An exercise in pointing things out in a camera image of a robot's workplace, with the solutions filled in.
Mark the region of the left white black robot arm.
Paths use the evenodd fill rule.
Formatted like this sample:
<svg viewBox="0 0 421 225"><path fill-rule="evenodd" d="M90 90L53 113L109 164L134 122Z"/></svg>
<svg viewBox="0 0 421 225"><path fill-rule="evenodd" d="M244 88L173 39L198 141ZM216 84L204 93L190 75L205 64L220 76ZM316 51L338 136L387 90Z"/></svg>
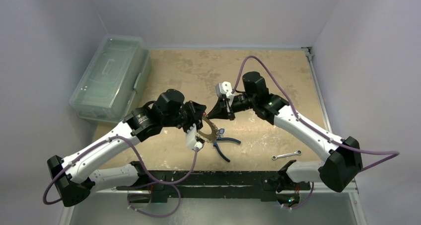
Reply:
<svg viewBox="0 0 421 225"><path fill-rule="evenodd" d="M169 89L156 100L134 109L110 132L82 150L64 158L50 157L47 166L52 181L43 194L43 203L62 202L65 207L71 207L99 190L119 186L141 190L147 186L148 176L158 181L145 168L137 169L136 163L105 170L99 167L122 151L160 134L164 127L182 129L187 148L198 153L204 145L197 133L203 126L206 108L194 101L185 101L181 92Z"/></svg>

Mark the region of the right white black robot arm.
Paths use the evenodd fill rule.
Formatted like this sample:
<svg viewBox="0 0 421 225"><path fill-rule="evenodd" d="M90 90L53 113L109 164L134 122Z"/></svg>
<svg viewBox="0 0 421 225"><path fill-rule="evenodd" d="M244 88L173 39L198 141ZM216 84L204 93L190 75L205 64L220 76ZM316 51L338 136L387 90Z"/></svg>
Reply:
<svg viewBox="0 0 421 225"><path fill-rule="evenodd" d="M245 91L235 95L231 83L216 87L217 103L207 114L208 119L234 120L235 113L253 110L262 120L281 128L314 151L319 161L289 161L279 170L279 189L290 189L300 182L322 182L335 192L342 192L362 170L358 141L346 139L323 130L297 113L279 95L269 92L265 79L258 72L242 77Z"/></svg>

